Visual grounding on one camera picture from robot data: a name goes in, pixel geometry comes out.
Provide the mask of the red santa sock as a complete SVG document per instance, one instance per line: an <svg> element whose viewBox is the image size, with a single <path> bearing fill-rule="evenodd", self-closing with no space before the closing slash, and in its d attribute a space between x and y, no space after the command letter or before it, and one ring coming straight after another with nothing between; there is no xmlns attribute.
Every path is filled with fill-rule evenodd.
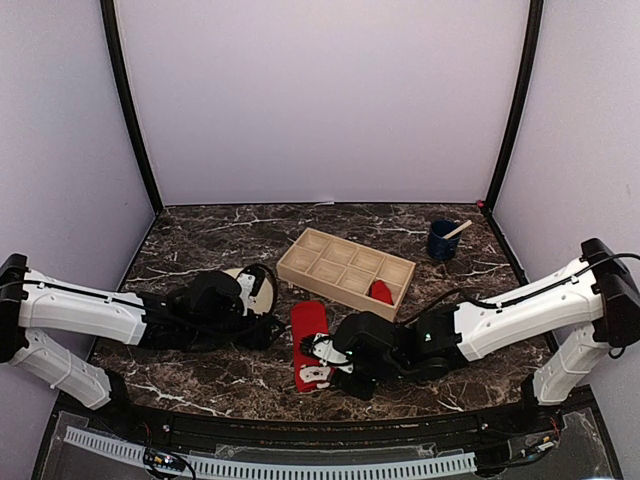
<svg viewBox="0 0 640 480"><path fill-rule="evenodd" d="M393 305L393 294L387 284L382 280L375 280L369 287L368 296L379 302Z"/></svg>
<svg viewBox="0 0 640 480"><path fill-rule="evenodd" d="M333 369L323 366L313 356L317 335L328 334L326 310L322 303L307 301L291 309L293 361L296 388L299 393L310 393L327 388Z"/></svg>

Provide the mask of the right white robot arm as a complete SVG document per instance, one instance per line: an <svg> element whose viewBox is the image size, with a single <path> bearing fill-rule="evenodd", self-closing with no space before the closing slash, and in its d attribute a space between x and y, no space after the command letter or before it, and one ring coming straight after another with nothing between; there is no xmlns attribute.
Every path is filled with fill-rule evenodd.
<svg viewBox="0 0 640 480"><path fill-rule="evenodd" d="M351 314L330 340L345 357L330 384L369 400L383 380L437 380L512 344L571 327L511 410L511 426L530 434L601 360L638 342L639 288L625 264L630 257L593 238L565 267L491 299L436 300L398 323L372 312Z"/></svg>

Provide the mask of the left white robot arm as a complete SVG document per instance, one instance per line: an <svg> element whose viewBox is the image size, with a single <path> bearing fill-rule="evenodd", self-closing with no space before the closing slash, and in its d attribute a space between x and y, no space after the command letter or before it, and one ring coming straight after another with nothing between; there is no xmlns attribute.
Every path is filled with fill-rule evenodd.
<svg viewBox="0 0 640 480"><path fill-rule="evenodd" d="M72 396L120 436L141 427L120 375L80 359L47 335L67 331L152 351L210 352L229 344L266 350L284 332L273 272L199 273L164 295L91 289L31 269L22 254L1 265L1 360Z"/></svg>

